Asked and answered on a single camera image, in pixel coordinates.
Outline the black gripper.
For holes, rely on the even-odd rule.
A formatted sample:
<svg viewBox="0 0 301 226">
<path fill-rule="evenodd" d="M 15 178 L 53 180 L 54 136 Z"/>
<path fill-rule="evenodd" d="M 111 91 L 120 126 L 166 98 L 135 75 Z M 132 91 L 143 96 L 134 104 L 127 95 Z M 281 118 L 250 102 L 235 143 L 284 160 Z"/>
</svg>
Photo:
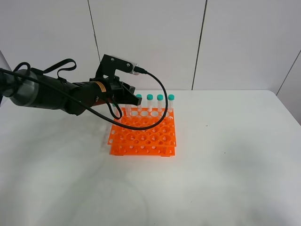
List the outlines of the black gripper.
<svg viewBox="0 0 301 226">
<path fill-rule="evenodd" d="M 113 82 L 109 82 L 109 78 L 90 79 L 89 87 L 92 89 L 88 99 L 90 106 L 106 103 L 138 105 L 140 102 L 140 99 L 134 95 L 135 88 L 120 81 L 119 77 L 115 77 Z"/>
</svg>

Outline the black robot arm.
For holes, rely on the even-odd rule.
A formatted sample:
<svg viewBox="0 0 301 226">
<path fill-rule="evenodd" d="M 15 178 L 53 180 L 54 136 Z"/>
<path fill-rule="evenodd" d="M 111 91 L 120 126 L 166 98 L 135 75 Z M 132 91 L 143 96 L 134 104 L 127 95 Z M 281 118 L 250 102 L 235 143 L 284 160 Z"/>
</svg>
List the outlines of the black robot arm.
<svg viewBox="0 0 301 226">
<path fill-rule="evenodd" d="M 22 69 L 19 64 L 14 71 L 0 70 L 0 94 L 15 105 L 41 109 L 62 110 L 68 114 L 80 115 L 85 108 L 69 100 L 54 89 L 70 95 L 88 107 L 103 104 L 126 104 L 138 106 L 142 99 L 134 95 L 135 88 L 115 75 L 117 70 L 134 73 L 135 64 L 104 55 L 95 77 L 85 82 L 68 82 L 62 77 L 49 77 L 51 71 L 63 71 L 63 65 L 72 59 L 63 60 L 48 69 L 30 67 Z"/>
</svg>

